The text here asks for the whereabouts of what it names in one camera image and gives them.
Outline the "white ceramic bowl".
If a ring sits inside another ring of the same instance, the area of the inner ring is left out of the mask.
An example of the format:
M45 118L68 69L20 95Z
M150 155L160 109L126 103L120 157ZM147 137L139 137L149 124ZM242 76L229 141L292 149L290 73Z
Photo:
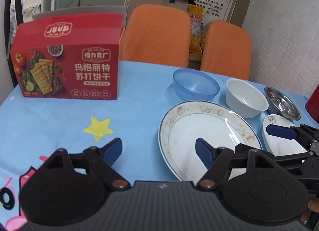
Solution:
M253 85L241 79L226 81L226 104L245 119L256 117L269 108L266 97Z

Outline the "red cracker cardboard box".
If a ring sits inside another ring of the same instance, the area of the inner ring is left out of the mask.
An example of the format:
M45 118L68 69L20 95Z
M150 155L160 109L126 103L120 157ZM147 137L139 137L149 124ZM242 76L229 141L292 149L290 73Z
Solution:
M26 98L116 100L121 12L89 12L21 23L10 54Z

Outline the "orange chair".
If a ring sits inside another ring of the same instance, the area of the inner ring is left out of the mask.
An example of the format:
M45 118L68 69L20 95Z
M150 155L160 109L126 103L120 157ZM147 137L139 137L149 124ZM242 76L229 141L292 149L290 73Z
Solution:
M201 71L248 80L251 66L251 40L234 24L214 21L207 29Z
M124 30L120 59L174 67L188 66L191 19L182 10L144 4Z

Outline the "white oval flower plate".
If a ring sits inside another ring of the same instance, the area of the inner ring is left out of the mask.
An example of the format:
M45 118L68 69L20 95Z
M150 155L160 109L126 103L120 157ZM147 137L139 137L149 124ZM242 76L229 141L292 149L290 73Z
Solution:
M291 121L284 118L283 116L270 114L264 118L263 121L263 131L262 137L263 141L268 148L268 151L271 152L275 156L283 156L283 155L292 155L292 154L300 154L307 152L297 141L283 139L275 136L271 136L266 132L266 128L268 125L279 125L284 127L295 126Z

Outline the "floral rim white plate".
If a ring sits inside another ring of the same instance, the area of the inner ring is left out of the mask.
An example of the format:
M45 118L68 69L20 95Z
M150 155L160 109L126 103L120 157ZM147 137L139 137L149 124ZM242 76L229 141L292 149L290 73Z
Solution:
M242 143L262 148L255 131L237 113L213 102L182 102L165 114L158 131L163 159L181 181L196 184L207 170L195 151L198 138L213 147L234 149Z

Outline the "blue translucent plastic bowl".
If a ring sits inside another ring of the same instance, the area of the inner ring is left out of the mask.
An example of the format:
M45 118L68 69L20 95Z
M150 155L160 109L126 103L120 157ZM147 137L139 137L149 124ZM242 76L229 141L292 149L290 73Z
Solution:
M212 101L220 91L218 82L202 71L177 69L172 77L174 91L183 101Z

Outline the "red thermos flask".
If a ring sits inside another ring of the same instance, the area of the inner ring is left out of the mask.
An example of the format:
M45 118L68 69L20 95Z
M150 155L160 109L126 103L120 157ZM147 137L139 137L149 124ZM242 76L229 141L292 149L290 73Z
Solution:
M305 104L305 109L311 117L319 123L319 85L313 91L312 95Z

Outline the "left orange chair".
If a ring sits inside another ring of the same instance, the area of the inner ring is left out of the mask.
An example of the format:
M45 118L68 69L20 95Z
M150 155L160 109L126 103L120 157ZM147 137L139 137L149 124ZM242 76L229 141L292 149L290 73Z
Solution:
M191 19L182 10L144 4L124 30L120 59L174 67L188 66Z

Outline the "brown cardboard box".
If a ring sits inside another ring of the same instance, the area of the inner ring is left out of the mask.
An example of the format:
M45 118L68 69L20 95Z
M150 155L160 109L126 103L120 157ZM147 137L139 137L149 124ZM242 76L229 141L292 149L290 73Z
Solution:
M187 8L188 8L188 1L186 0L128 0L127 15L130 15L135 8L144 4L167 6L167 7L176 8L185 12L187 11Z

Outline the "right orange chair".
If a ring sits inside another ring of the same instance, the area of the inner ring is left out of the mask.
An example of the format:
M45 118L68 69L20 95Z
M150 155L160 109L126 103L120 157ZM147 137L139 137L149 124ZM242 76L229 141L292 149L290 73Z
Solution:
M201 71L248 80L251 66L251 40L234 24L214 21L207 29Z

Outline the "stainless steel bowl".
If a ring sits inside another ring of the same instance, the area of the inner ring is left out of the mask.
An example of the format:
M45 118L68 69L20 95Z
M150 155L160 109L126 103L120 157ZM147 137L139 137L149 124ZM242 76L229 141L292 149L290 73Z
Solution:
M269 114L278 114L290 121L301 119L301 115L296 105L281 91L270 86L264 88L269 107Z

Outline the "blue cartoon tablecloth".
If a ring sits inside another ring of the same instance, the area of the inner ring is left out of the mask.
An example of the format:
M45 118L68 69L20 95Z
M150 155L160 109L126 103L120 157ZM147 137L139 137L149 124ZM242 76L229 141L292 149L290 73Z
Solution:
M174 68L123 62L117 100L26 98L15 88L1 105L1 187L14 195L14 207L1 209L1 224L18 230L20 186L56 149L79 153L119 137L123 153L115 169L138 184L172 184L157 142L165 112L179 103Z

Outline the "yellow snack bag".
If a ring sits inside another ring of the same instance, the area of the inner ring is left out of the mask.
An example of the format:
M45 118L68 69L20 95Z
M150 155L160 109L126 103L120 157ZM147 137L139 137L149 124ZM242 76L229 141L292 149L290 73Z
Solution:
M189 4L187 13L191 19L189 52L201 54L203 8Z

